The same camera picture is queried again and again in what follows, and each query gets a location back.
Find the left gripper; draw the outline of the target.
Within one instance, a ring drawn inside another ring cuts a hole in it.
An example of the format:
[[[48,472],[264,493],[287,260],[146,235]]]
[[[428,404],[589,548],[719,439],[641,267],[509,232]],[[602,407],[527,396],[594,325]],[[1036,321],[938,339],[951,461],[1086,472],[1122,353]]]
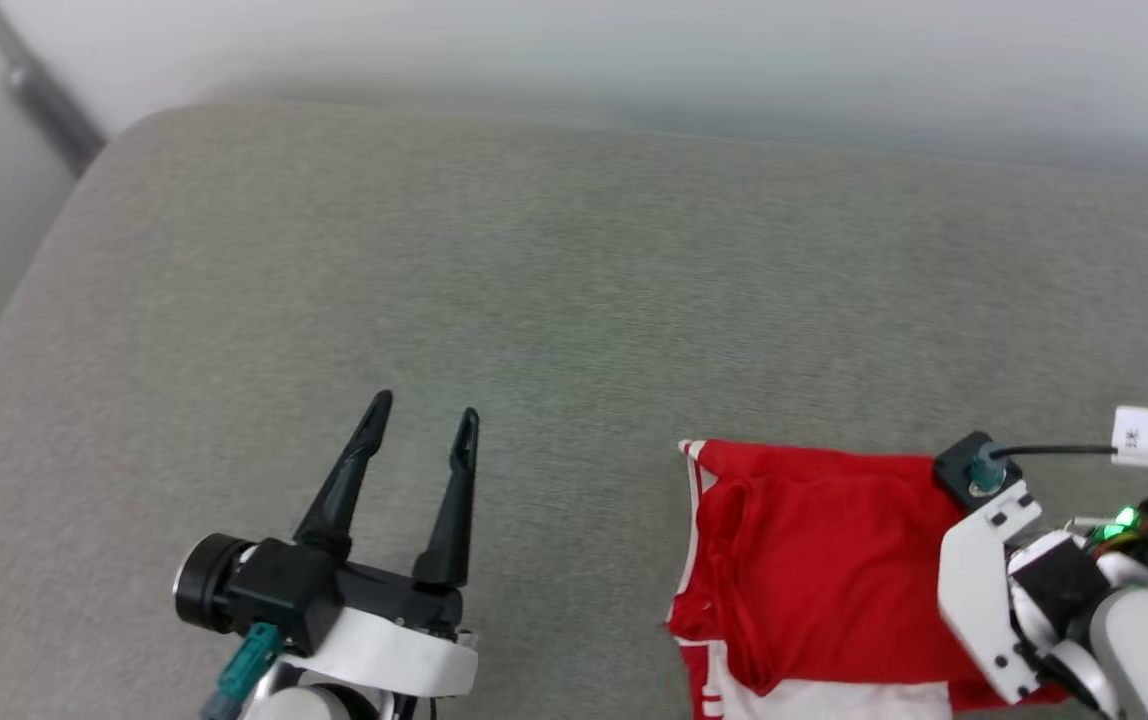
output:
[[[351,553],[351,527],[369,460],[381,448],[394,392],[370,401],[344,450],[298,524],[294,542],[332,559]],[[344,609],[312,656],[282,656],[284,664],[346,686],[419,698],[472,692],[478,675],[475,635],[463,626],[468,583],[478,471],[478,410],[466,407],[449,452],[447,482],[429,542],[413,578],[346,565],[338,573]]]

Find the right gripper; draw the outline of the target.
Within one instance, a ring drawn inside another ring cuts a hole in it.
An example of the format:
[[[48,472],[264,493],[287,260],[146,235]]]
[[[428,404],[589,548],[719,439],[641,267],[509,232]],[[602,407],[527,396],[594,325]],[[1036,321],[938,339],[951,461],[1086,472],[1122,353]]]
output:
[[[1040,518],[1042,509],[1023,480],[971,514],[941,539],[938,606],[941,619],[993,691],[1016,705],[1037,689],[1035,669],[1023,659],[1014,630],[1007,542]]]

